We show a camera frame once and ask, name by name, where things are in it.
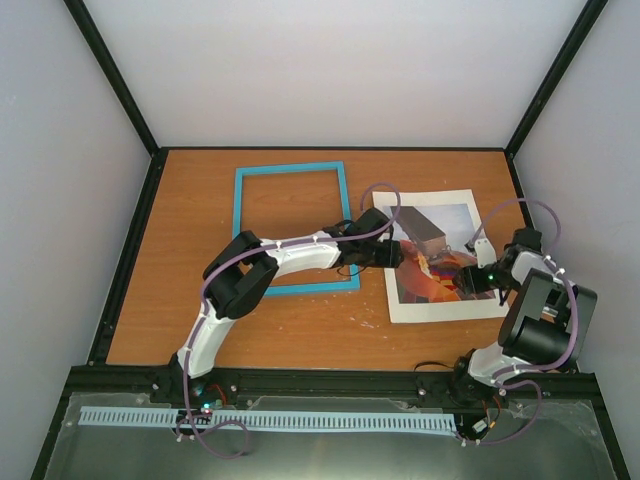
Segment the white picture mat board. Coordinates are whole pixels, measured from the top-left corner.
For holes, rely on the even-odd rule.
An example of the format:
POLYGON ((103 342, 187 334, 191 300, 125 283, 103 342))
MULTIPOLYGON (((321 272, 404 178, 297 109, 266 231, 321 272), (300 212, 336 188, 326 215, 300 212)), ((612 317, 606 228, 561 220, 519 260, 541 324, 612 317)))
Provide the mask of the white picture mat board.
MULTIPOLYGON (((454 235, 454 245, 456 248, 462 247, 466 253, 475 258, 475 256, 465 248, 465 244, 473 237, 481 225, 481 218, 471 190, 422 193, 408 192, 400 195, 395 195, 392 192, 375 191, 372 197, 374 207, 389 217, 393 216, 395 218, 394 223, 396 222, 398 214, 389 211, 393 206, 433 207, 438 205, 465 205, 469 210, 472 226, 466 233, 456 233, 454 235)), ((499 293, 496 290, 492 290, 495 293, 495 297, 489 300, 436 304, 401 304, 398 301, 394 270, 395 269, 386 269, 384 271, 390 321, 394 324, 488 319, 502 317, 507 313, 508 304, 500 301, 499 293)))

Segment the blue wooden picture frame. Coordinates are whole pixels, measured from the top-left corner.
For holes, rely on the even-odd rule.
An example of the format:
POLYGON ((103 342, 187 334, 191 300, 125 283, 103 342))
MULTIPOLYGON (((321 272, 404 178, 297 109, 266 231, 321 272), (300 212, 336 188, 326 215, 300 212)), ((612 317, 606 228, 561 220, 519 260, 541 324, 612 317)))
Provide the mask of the blue wooden picture frame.
MULTIPOLYGON (((267 166, 239 167, 236 169, 234 181, 234 200, 232 216, 232 236, 240 233, 242 204, 243 204, 243 181, 245 177, 258 175, 276 174, 300 174, 309 172, 335 171, 338 179, 342 214, 345 219, 351 217, 351 209, 348 199, 348 189, 344 163, 342 161, 312 162, 299 164, 281 164, 267 166)), ((309 284, 291 284, 282 286, 270 286, 265 293, 266 297, 281 297, 304 294, 324 294, 352 292, 360 289, 360 278, 357 268, 351 266, 348 280, 309 284)))

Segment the hot air balloon photo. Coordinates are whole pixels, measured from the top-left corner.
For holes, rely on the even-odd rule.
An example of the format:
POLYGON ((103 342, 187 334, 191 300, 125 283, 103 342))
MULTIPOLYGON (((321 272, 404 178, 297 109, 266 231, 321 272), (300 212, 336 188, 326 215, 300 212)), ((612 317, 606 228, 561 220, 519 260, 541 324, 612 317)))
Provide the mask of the hot air balloon photo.
POLYGON ((433 207, 393 206, 397 213, 394 238, 401 244, 404 261, 394 270, 398 301, 401 304, 436 304, 489 300, 493 291, 465 293, 454 284, 464 267, 477 261, 462 247, 454 245, 456 233, 472 226, 463 204, 433 207))

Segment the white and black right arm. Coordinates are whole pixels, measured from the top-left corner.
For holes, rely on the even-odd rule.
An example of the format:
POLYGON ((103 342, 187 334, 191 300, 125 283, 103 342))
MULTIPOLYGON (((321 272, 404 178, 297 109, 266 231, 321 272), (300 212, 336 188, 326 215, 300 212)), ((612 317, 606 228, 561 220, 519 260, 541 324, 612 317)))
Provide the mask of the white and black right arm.
POLYGON ((597 294, 566 277, 542 251, 542 234, 514 232, 500 256, 476 234, 465 247, 477 263, 462 268, 454 285, 465 294, 495 291, 501 306, 514 294, 497 340, 459 357, 449 383, 451 399, 463 406, 488 400, 507 382, 529 372, 571 372, 591 322, 597 294))

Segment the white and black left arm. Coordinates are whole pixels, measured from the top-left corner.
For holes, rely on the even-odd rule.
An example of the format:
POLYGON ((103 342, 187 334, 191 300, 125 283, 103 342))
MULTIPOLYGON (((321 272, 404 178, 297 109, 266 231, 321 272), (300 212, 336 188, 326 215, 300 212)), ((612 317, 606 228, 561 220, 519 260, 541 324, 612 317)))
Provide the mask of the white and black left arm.
POLYGON ((234 323, 252 313, 282 276, 307 270, 396 269, 404 260, 400 242, 389 237, 399 208, 391 214, 372 207, 357 220, 344 220, 305 236, 266 239, 242 231, 203 274, 200 307, 184 345, 170 364, 172 388, 186 402, 201 400, 222 343, 234 323))

